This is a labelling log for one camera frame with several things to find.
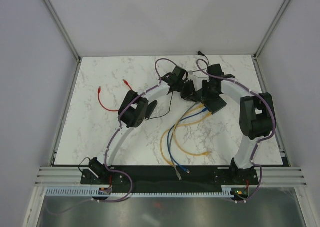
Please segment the black network switch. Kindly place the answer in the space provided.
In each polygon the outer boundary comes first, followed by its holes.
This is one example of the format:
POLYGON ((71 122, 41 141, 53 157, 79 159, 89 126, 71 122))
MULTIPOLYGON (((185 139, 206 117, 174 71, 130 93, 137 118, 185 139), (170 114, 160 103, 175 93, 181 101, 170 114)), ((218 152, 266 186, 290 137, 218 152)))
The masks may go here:
POLYGON ((207 108, 212 115, 227 106, 227 103, 215 91, 212 92, 202 88, 196 92, 196 95, 199 98, 199 102, 204 104, 205 108, 207 108))

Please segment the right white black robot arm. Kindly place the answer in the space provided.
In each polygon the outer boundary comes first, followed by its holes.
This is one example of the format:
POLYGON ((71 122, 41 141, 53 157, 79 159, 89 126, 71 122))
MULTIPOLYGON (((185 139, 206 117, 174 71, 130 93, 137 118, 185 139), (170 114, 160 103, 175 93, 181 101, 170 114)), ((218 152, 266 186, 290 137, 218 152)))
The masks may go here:
POLYGON ((209 76, 209 87, 217 96, 225 94, 239 104, 239 126, 243 134, 235 157, 231 159, 228 177, 234 184, 257 174, 255 154, 261 142, 271 139, 276 133, 277 121, 273 98, 270 93, 256 93, 240 83, 232 74, 226 75, 220 64, 202 70, 209 76))

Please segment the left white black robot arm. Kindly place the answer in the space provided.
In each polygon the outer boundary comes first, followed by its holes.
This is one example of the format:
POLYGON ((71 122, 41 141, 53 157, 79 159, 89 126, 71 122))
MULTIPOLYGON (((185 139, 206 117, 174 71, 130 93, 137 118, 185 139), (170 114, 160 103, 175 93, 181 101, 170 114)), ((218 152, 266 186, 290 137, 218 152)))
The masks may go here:
POLYGON ((123 171, 111 169, 111 166, 133 130, 151 118, 158 99, 178 92, 185 101, 201 101, 203 91, 196 90, 194 82, 189 80, 188 76, 189 73, 185 69, 175 66, 172 72, 160 77, 159 83, 145 92, 138 94, 130 90, 126 94, 118 110, 119 127, 108 142, 105 153, 89 160, 88 168, 82 171, 82 185, 111 185, 115 174, 129 177, 123 171))

